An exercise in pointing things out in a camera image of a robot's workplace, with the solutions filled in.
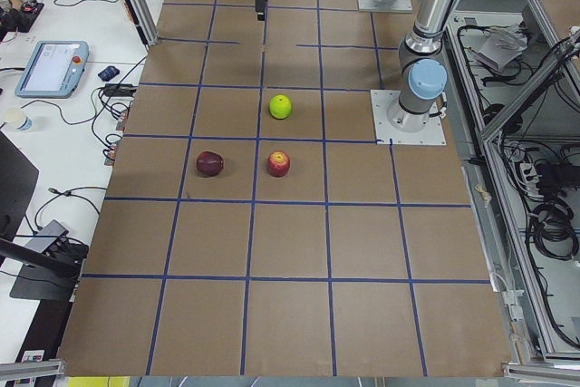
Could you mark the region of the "near teach pendant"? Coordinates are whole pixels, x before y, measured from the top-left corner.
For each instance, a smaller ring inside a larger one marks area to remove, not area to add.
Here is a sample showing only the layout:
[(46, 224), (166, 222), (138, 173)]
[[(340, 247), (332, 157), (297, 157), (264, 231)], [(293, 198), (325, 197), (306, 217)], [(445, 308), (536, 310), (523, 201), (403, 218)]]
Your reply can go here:
[(40, 41), (14, 94), (22, 98), (68, 98), (77, 88), (88, 58), (85, 41)]

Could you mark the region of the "white paper cup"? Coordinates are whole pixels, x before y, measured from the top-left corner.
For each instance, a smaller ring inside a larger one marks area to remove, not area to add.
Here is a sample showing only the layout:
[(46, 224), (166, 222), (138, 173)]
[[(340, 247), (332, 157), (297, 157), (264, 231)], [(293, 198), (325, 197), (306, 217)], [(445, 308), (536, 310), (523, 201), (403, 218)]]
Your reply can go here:
[(6, 109), (4, 112), (4, 121), (18, 131), (28, 131), (33, 126), (33, 121), (23, 109), (18, 107)]

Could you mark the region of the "red yellow apple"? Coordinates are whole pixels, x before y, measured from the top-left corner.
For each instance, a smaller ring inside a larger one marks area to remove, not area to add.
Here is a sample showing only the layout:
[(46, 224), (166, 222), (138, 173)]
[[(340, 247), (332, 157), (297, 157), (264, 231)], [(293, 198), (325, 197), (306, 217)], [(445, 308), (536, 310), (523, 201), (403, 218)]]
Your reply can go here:
[(267, 158), (266, 170), (272, 177), (281, 178), (289, 172), (290, 165), (289, 155), (282, 150), (275, 150)]

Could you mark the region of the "green apple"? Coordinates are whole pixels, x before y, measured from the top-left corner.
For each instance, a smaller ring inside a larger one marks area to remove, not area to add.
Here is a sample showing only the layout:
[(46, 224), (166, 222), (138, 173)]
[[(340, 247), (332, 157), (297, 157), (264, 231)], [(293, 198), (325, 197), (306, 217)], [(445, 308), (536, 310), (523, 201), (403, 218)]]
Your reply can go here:
[(277, 94), (268, 103), (270, 115), (277, 120), (288, 118), (292, 112), (293, 104), (285, 94)]

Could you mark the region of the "black red emergency button box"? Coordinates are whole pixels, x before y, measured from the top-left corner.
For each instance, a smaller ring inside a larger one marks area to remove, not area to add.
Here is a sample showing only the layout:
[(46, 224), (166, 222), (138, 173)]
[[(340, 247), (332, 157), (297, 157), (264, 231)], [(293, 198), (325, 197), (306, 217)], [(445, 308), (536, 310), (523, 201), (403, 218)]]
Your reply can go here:
[(28, 33), (34, 22), (44, 9), (44, 3), (38, 0), (27, 0), (20, 7), (20, 19), (17, 29), (20, 33)]

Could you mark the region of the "black monitor stand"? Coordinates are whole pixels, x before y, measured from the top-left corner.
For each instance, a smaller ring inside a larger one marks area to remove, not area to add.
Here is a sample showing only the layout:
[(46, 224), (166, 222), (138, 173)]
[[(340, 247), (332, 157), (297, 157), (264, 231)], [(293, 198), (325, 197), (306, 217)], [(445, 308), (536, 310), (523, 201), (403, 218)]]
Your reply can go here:
[(69, 239), (56, 220), (33, 229), (26, 212), (39, 170), (5, 136), (1, 136), (1, 258), (20, 264), (9, 295), (14, 299), (71, 299), (88, 247)]

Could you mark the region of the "dark red apple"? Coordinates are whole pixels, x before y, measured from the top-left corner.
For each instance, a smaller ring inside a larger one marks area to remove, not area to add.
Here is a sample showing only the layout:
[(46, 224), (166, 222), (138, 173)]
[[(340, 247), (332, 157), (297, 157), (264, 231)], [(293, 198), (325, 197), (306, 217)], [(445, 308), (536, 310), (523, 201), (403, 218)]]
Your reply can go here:
[(225, 161), (222, 156), (213, 151), (204, 150), (198, 154), (196, 159), (197, 171), (204, 177), (219, 175), (224, 166)]

